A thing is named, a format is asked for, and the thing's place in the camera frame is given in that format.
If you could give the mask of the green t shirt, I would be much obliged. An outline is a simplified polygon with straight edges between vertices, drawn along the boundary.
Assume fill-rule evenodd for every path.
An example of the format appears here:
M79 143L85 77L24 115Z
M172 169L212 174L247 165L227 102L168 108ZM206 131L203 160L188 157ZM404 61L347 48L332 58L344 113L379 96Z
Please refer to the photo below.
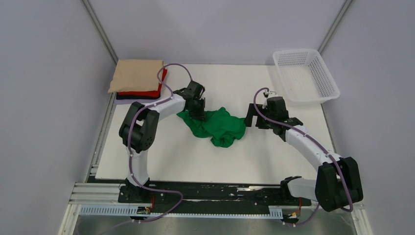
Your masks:
M245 119L232 116L224 107L218 110L205 111L204 120L196 120L190 116L189 111L177 113L184 121L193 136L209 138L212 145L228 148L235 140L241 140L246 132Z

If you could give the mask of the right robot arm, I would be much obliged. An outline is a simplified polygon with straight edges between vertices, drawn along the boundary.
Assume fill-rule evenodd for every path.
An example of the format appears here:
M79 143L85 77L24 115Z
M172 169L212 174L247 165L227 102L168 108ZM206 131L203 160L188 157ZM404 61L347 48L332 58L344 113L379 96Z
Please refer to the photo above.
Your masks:
M317 172L315 180L301 176L280 182L279 197L285 204L298 198L318 202L327 212L342 209L364 198L360 172L352 157L342 157L320 144L296 117L291 117L281 96L268 97L264 104L250 103L244 123L258 129L271 129L294 147Z

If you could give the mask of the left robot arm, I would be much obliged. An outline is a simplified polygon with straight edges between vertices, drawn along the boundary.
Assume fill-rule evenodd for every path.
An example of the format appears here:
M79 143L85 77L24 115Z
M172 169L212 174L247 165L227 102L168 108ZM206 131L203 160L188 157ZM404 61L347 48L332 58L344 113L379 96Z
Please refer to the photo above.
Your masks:
M138 202L145 202L150 196L147 171L148 149L154 143L158 123L166 117L188 111L199 121L206 118L205 87L190 81L187 87L172 91L170 97L142 104L131 104L119 129L119 136L128 153L128 176L126 188Z

